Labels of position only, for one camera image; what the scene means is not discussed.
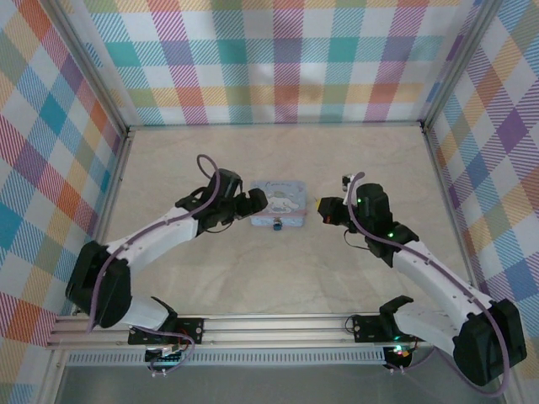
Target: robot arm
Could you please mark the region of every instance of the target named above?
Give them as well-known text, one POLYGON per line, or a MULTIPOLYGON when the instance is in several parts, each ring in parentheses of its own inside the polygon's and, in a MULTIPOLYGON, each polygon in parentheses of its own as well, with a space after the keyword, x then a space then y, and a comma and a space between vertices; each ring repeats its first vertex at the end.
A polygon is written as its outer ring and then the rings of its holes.
POLYGON ((157 298, 131 295, 131 279, 149 263, 182 242, 188 242, 216 226, 228 225, 263 210, 267 205, 260 189, 241 192, 242 179, 219 170, 219 189, 214 174, 207 187, 176 202, 166 214, 128 237, 100 245, 89 242, 79 253, 66 289, 67 298, 89 314, 99 271, 109 261, 98 290, 95 323, 102 328, 125 323, 160 332, 177 332, 177 315, 157 298), (215 198, 208 204, 211 196, 215 198))
POLYGON ((510 366, 524 360, 526 345, 515 305, 509 300, 495 302, 451 272, 415 233, 393 220, 389 198, 381 185, 363 183, 356 187, 358 180, 343 177, 343 189, 354 198, 320 200, 318 213, 323 222, 346 226, 350 233, 364 233, 371 253, 408 276, 442 312, 400 296, 383 305, 375 319, 354 316, 356 342, 367 342, 365 335, 372 332, 382 333, 388 341, 421 338, 451 355, 460 371, 476 385, 486 385, 504 373, 496 327, 503 334, 510 366), (350 208, 347 200, 354 201, 350 208))

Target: beige marble surface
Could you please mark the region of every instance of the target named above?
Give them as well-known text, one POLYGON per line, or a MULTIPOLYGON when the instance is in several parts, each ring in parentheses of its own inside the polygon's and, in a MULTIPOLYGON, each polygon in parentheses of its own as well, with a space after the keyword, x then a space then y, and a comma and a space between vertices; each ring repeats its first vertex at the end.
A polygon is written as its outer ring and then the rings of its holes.
MULTIPOLYGON (((249 126, 141 131, 125 170, 108 239, 165 213, 207 180, 195 156, 255 179, 307 183, 306 224, 273 231, 234 223, 177 246, 136 277, 134 293, 155 295, 178 313, 377 311, 401 294, 433 305, 417 286, 370 252, 348 247, 344 228, 324 225, 316 198, 344 196, 340 178, 366 172, 389 195, 395 220, 466 278, 419 128, 249 126)), ((349 236, 362 245, 362 237, 349 236)))

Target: blue tin box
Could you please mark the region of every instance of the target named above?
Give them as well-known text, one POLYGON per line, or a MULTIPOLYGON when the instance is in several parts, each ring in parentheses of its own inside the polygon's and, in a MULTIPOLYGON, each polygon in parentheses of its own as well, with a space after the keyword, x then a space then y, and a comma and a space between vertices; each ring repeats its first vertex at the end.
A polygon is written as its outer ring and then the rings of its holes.
POLYGON ((301 227, 307 213, 307 190, 302 181, 253 181, 251 188, 260 188, 266 194, 268 206, 251 216, 254 226, 301 227))

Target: enclosure wall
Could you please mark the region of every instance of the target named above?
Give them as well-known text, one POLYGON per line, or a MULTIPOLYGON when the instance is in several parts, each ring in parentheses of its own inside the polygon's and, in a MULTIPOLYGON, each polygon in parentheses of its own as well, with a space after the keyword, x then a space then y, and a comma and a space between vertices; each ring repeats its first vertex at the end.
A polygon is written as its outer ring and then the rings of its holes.
POLYGON ((417 121, 482 2, 60 1, 130 125, 417 121))
POLYGON ((2 0, 0 28, 0 402, 25 403, 120 134, 37 0, 2 0))
POLYGON ((473 272, 516 302, 539 402, 539 0, 506 0, 435 123, 443 169, 473 272))

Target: plaid fabric wall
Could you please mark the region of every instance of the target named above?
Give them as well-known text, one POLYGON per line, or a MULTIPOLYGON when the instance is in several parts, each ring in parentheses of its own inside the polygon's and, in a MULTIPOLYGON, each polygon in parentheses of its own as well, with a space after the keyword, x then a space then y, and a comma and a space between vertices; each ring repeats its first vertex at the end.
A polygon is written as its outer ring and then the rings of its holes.
POLYGON ((432 141, 484 290, 515 301, 539 402, 539 0, 506 0, 432 141))
POLYGON ((61 2, 128 123, 198 125, 418 120, 481 0, 61 2))
POLYGON ((0 403, 29 402, 120 136, 37 0, 0 2, 0 403))

